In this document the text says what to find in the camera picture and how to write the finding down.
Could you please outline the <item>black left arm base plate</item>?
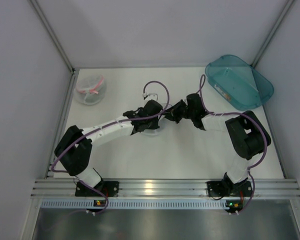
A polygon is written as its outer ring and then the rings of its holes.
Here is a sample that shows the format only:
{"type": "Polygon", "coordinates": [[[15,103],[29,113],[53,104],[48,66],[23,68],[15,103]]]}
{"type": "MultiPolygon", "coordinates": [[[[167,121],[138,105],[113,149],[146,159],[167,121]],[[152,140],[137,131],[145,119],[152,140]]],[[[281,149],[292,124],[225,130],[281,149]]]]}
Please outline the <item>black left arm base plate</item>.
{"type": "MultiPolygon", "coordinates": [[[[97,188],[106,197],[116,197],[119,192],[118,181],[104,181],[100,187],[97,188]]],[[[84,186],[82,183],[76,183],[75,194],[76,197],[101,197],[101,195],[90,188],[84,186]]]]}

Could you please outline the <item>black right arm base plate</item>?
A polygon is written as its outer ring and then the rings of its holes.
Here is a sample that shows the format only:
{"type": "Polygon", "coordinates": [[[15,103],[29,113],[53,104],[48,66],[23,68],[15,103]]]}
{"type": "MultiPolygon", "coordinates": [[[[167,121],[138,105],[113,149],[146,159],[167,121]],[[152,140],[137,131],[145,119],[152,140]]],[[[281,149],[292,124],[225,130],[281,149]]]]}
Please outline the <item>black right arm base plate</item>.
{"type": "Polygon", "coordinates": [[[214,199],[224,197],[250,197],[252,195],[251,182],[246,180],[236,184],[225,182],[223,180],[208,181],[208,196],[214,199]]]}

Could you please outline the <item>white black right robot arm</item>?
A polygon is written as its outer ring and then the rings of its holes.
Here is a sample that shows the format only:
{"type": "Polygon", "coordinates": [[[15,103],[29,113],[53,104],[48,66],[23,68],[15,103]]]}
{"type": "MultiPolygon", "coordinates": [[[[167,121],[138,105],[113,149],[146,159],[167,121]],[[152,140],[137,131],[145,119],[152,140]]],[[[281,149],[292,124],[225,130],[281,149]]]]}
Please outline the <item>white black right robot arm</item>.
{"type": "Polygon", "coordinates": [[[253,111],[214,113],[207,110],[198,93],[189,94],[186,100],[180,100],[169,107],[164,117],[179,123],[182,119],[191,120],[202,131],[219,131],[227,133],[235,151],[233,162],[223,179],[215,182],[217,189],[209,190],[211,194],[222,196],[234,195],[246,184],[249,171],[255,167],[253,157],[264,154],[265,147],[271,144],[271,138],[253,111]]]}

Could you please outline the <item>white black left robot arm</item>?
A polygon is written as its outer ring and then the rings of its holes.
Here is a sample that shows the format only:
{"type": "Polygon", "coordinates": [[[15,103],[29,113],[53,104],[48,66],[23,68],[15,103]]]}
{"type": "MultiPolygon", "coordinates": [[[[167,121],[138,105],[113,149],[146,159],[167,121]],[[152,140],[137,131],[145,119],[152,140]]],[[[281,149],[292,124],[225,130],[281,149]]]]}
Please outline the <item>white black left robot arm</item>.
{"type": "Polygon", "coordinates": [[[103,125],[88,128],[69,127],[57,144],[52,171],[58,162],[64,171],[87,187],[100,191],[103,178],[90,164],[93,148],[100,147],[120,137],[132,136],[145,130],[159,128],[159,115],[163,106],[155,100],[149,100],[143,107],[124,112],[120,117],[103,125]]]}

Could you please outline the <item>blue-trimmed white mesh laundry bag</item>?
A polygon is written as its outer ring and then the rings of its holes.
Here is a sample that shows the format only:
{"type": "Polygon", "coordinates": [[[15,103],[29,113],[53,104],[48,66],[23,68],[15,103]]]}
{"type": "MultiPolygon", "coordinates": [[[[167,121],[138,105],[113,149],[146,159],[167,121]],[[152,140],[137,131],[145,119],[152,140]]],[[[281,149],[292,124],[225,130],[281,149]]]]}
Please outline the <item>blue-trimmed white mesh laundry bag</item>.
{"type": "Polygon", "coordinates": [[[145,117],[150,117],[155,114],[159,115],[147,120],[149,126],[142,133],[148,136],[159,135],[165,128],[166,121],[164,120],[164,114],[168,111],[170,107],[172,107],[170,103],[157,102],[155,100],[147,101],[143,106],[145,117]]]}

